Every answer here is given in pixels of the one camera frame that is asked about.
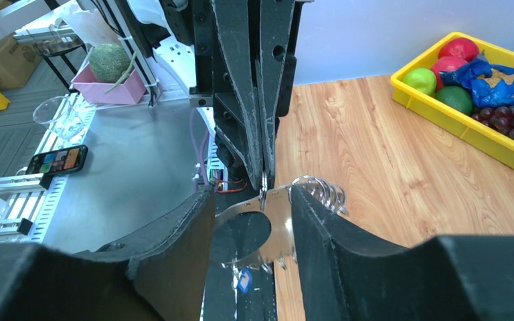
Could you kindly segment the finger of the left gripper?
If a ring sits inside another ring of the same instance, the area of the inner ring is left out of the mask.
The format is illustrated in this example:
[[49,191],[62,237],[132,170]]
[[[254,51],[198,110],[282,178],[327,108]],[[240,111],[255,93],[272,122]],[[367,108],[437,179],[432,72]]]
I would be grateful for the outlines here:
[[219,94],[237,125],[218,124],[218,133],[230,151],[244,163],[252,188],[262,186],[262,147],[258,143],[256,91],[252,79],[247,1],[212,1],[220,53],[232,85],[232,94]]
[[260,2],[259,103],[264,186],[275,180],[275,118],[294,1]]

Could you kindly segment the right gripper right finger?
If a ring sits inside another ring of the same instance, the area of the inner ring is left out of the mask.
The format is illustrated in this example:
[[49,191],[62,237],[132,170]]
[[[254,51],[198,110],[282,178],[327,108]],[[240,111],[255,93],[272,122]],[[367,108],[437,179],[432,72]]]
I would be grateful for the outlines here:
[[291,191],[307,320],[514,320],[514,235],[437,235],[407,248]]

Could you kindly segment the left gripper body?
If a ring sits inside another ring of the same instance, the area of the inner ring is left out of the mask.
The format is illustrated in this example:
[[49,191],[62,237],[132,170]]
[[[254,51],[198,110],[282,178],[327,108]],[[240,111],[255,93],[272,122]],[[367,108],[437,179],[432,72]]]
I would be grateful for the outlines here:
[[[169,30],[185,45],[193,47],[195,57],[195,83],[188,87],[194,95],[194,104],[208,103],[213,108],[218,156],[231,175],[248,177],[244,163],[226,146],[218,133],[218,124],[237,125],[238,117],[232,116],[219,98],[219,94],[232,94],[232,85],[220,53],[214,21],[212,1],[163,1],[162,7]],[[259,51],[260,51],[260,2],[248,2],[248,23],[250,40],[250,60],[252,63],[253,86],[256,91],[258,121],[260,125],[259,103]],[[294,1],[292,24],[286,51],[286,61],[282,74],[278,105],[275,118],[275,140],[280,119],[286,116],[290,105],[290,95],[294,84],[297,59],[295,56],[298,27],[300,24],[302,1]],[[263,139],[258,134],[258,143],[263,148]]]

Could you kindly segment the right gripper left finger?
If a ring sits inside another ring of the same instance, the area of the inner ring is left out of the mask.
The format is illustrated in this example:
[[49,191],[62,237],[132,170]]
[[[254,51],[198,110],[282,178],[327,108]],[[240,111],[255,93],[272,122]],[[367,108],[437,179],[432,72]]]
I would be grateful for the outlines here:
[[214,215],[204,188],[96,251],[0,243],[0,320],[198,320]]

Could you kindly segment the blue key tag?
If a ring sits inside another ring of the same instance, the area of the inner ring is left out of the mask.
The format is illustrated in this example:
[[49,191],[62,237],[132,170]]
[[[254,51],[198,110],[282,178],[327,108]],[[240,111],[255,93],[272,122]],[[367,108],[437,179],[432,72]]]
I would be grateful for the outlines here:
[[246,294],[252,286],[252,273],[248,268],[240,271],[237,277],[236,288],[243,294]]

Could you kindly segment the metal keyring holder plate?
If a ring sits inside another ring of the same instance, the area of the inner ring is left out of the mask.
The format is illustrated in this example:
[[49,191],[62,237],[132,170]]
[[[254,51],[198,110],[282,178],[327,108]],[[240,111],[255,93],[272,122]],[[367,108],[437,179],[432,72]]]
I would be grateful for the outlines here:
[[232,230],[235,253],[230,258],[221,254],[211,260],[223,268],[264,270],[269,274],[274,265],[285,270],[287,259],[297,262],[292,228],[296,198],[291,195],[295,189],[302,189],[334,214],[349,214],[342,186],[303,175],[289,185],[273,188],[218,213],[215,228],[226,225]]

